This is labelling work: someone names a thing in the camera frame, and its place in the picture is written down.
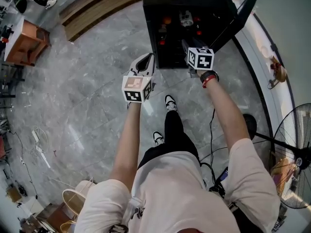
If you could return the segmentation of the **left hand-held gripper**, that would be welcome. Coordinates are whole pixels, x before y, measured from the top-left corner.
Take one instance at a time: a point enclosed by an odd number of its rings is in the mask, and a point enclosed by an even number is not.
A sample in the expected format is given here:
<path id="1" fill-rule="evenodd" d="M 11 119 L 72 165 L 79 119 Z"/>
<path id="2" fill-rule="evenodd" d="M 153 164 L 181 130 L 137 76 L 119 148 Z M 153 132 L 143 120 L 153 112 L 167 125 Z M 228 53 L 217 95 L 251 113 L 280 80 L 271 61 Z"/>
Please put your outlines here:
<path id="1" fill-rule="evenodd" d="M 130 65 L 127 75 L 123 76 L 122 93 L 126 102 L 144 103 L 154 90 L 153 73 L 155 56 L 143 54 Z"/>

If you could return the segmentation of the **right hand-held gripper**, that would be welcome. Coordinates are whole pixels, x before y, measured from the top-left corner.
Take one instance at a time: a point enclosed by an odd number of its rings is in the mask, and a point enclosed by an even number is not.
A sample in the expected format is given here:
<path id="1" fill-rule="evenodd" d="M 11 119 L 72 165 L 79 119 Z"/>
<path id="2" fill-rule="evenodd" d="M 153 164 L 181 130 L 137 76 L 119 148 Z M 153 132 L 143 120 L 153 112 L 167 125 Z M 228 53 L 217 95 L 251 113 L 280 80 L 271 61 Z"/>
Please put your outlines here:
<path id="1" fill-rule="evenodd" d="M 198 38 L 193 38 L 195 48 L 189 47 L 187 41 L 182 39 L 182 47 L 186 53 L 186 63 L 189 67 L 191 78 L 197 78 L 197 70 L 210 71 L 213 69 L 214 52 L 207 49 L 206 43 Z"/>

